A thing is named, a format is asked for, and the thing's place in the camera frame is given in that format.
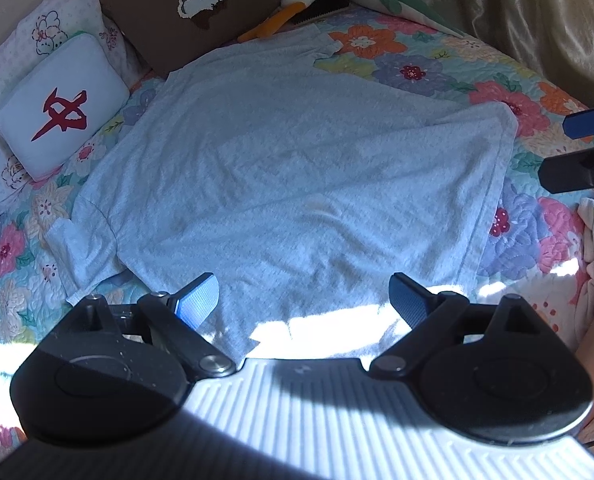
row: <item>light blue t-shirt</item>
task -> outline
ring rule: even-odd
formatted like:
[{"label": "light blue t-shirt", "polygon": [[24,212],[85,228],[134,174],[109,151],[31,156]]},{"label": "light blue t-shirt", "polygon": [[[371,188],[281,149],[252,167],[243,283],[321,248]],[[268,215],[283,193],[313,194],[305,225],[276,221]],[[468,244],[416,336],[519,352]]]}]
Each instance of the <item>light blue t-shirt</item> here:
[{"label": "light blue t-shirt", "polygon": [[471,290],[516,118],[313,67],[339,48],[311,25],[172,73],[46,236],[69,301],[123,266],[214,272],[200,333],[238,360],[261,324],[386,303],[396,271]]}]

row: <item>red symbol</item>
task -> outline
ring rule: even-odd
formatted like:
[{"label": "red symbol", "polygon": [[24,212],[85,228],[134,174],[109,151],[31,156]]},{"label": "red symbol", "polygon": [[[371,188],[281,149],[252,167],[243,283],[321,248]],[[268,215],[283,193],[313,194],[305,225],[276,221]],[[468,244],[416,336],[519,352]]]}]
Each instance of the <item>red symbol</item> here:
[{"label": "red symbol", "polygon": [[[43,128],[35,134],[30,142],[39,139],[39,137],[48,133],[55,126],[59,126],[62,132],[65,132],[68,128],[85,130],[88,126],[88,121],[79,107],[85,103],[87,99],[88,94],[85,90],[79,92],[74,101],[68,101],[63,97],[57,97],[57,89],[53,90],[52,94],[48,96],[46,102],[43,104],[43,113],[48,112],[50,121],[44,124]],[[63,110],[58,112],[53,108],[55,105],[61,105]],[[73,113],[77,114],[78,117],[76,119],[69,119],[68,116]]]}]

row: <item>bed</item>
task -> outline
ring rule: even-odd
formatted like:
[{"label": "bed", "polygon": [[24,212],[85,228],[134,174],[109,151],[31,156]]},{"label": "bed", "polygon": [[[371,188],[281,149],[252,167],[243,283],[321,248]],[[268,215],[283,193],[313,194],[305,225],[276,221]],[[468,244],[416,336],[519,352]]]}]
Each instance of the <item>bed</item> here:
[{"label": "bed", "polygon": [[[471,300],[494,302],[507,292],[522,294],[574,348],[579,342],[574,309],[588,279],[584,224],[576,207],[594,192],[551,196],[540,187],[536,172],[546,156],[594,146],[594,137],[570,140],[562,132],[564,116],[583,105],[474,38],[455,38],[363,7],[316,25],[343,45],[329,59],[316,61],[318,69],[464,105],[504,102],[513,111],[519,128]],[[384,56],[401,65],[404,77],[385,68]],[[55,259],[38,228],[42,215],[70,216],[88,176],[130,136],[163,84],[154,73],[143,77],[125,107],[69,163],[49,179],[26,185],[0,216],[0,460],[24,440],[8,394],[10,378],[70,309]],[[134,302],[148,291],[129,270],[96,288],[111,304]]]}]

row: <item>floral pillowcase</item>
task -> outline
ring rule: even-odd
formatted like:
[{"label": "floral pillowcase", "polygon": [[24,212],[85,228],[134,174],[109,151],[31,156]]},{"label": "floral pillowcase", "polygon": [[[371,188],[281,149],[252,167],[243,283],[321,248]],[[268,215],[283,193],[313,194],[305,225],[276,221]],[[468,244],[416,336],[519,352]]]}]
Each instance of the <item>floral pillowcase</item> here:
[{"label": "floral pillowcase", "polygon": [[29,182],[14,207],[0,215],[0,342],[35,343],[67,312],[66,292],[45,234],[56,219],[70,217],[90,172],[130,132],[162,83],[152,73],[143,78],[114,118],[52,175]]},{"label": "floral pillowcase", "polygon": [[[127,86],[143,75],[132,48],[124,43],[116,25],[102,15],[99,0],[44,0],[0,46],[0,106],[24,76],[78,32],[97,38]],[[0,214],[29,180],[0,137]]]}]

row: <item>red flower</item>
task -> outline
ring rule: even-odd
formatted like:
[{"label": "red flower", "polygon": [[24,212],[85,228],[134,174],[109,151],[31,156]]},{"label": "red flower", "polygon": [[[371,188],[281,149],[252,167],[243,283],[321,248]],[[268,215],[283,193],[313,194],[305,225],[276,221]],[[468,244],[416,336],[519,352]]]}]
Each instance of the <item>red flower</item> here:
[{"label": "red flower", "polygon": [[517,117],[517,137],[531,137],[535,130],[542,132],[551,125],[540,106],[522,92],[509,92],[495,81],[475,83],[474,86],[477,90],[468,94],[471,104],[498,101],[508,105]]},{"label": "red flower", "polygon": [[0,277],[16,269],[16,258],[24,254],[26,238],[24,233],[9,224],[0,238]]},{"label": "red flower", "polygon": [[83,148],[81,148],[81,150],[78,153],[78,158],[79,160],[85,160],[87,159],[90,154],[93,152],[93,147],[90,146],[89,144],[85,145]]},{"label": "red flower", "polygon": [[374,29],[370,25],[353,25],[348,33],[331,32],[333,40],[341,41],[343,47],[339,54],[352,52],[357,57],[375,59],[385,52],[405,52],[408,47],[395,41],[395,33],[388,28]]},{"label": "red flower", "polygon": [[510,231],[508,211],[506,211],[503,207],[498,207],[497,211],[495,212],[493,227],[490,228],[490,234],[496,238],[501,236],[502,233],[507,233],[508,231]]},{"label": "red flower", "polygon": [[404,79],[408,79],[409,81],[411,79],[421,81],[426,76],[426,72],[421,70],[420,67],[411,65],[403,66],[401,70],[399,70],[399,73],[404,76]]}]

